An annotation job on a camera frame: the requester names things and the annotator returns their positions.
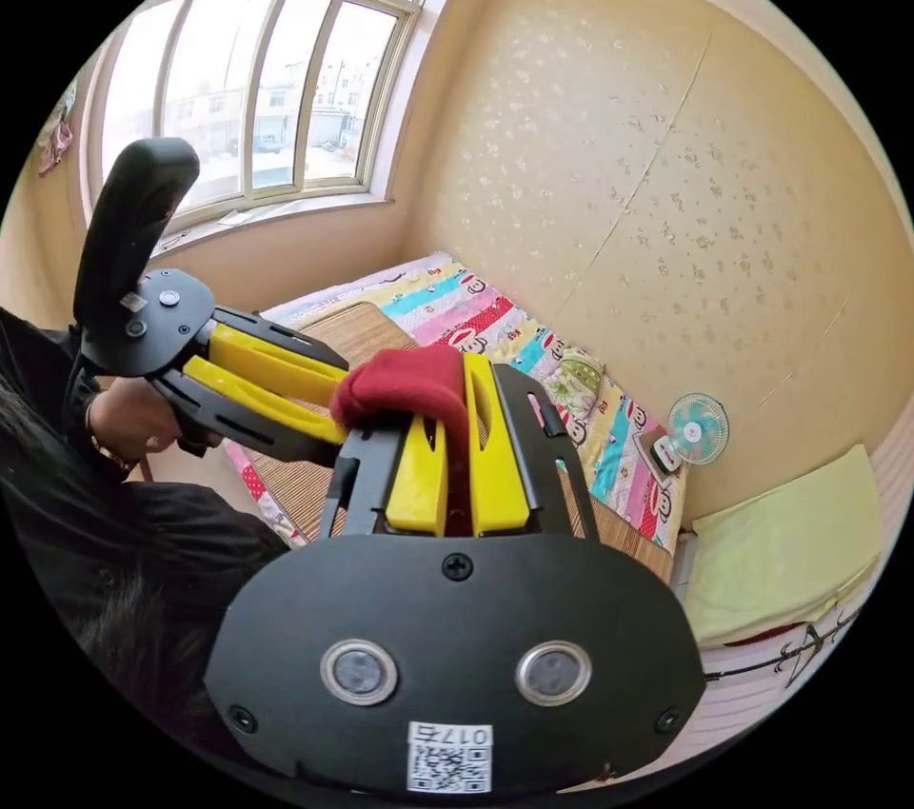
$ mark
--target striped blanket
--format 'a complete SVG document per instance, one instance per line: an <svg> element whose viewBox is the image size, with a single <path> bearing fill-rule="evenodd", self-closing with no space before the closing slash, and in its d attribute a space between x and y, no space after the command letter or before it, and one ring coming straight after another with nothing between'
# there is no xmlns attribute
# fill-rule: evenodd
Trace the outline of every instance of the striped blanket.
<svg viewBox="0 0 914 809"><path fill-rule="evenodd" d="M431 254L364 279L334 286L269 311L265 317L293 329L354 301L371 302L419 345L447 343L509 363L539 381L558 366L565 343L517 307L477 273L442 253ZM559 407L577 445L591 494L643 536L672 555L682 520L686 475L661 489L632 436L658 426L604 374L596 405L586 420ZM244 451L227 443L235 467L268 519L275 503Z"/></svg>

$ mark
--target red towel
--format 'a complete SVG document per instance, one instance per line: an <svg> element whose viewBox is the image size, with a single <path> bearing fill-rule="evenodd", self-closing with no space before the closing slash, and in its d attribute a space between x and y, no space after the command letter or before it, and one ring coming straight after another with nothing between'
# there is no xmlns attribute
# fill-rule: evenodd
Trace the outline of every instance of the red towel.
<svg viewBox="0 0 914 809"><path fill-rule="evenodd" d="M447 432L447 534L469 535L469 421L464 357L449 345L384 349L337 387L330 415L345 428L385 409L441 421Z"/></svg>

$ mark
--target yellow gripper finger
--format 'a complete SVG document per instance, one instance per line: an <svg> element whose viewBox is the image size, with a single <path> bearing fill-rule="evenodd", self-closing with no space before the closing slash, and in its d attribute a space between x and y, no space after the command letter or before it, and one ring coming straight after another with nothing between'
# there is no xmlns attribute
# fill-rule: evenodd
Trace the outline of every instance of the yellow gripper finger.
<svg viewBox="0 0 914 809"><path fill-rule="evenodd" d="M464 354L469 416L469 496L473 533L522 530L530 516L514 447L498 398L492 365L482 355ZM487 430L482 444L479 422Z"/></svg>

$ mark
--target wallpaper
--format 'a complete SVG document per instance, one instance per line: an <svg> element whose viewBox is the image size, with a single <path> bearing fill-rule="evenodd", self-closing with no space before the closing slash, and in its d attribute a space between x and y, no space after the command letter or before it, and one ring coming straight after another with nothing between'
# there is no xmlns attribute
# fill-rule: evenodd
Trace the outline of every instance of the wallpaper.
<svg viewBox="0 0 914 809"><path fill-rule="evenodd" d="M731 436L686 519L882 440L914 390L914 259L853 131L700 0L493 0L407 256L449 251L664 421Z"/></svg>

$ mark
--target pillow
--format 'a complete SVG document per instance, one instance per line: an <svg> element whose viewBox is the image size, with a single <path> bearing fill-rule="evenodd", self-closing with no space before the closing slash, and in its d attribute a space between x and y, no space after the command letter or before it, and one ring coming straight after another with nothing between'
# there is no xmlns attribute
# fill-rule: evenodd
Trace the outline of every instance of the pillow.
<svg viewBox="0 0 914 809"><path fill-rule="evenodd" d="M553 403L585 420L597 402L602 380L603 363L578 346L568 345L559 366L543 379L543 387Z"/></svg>

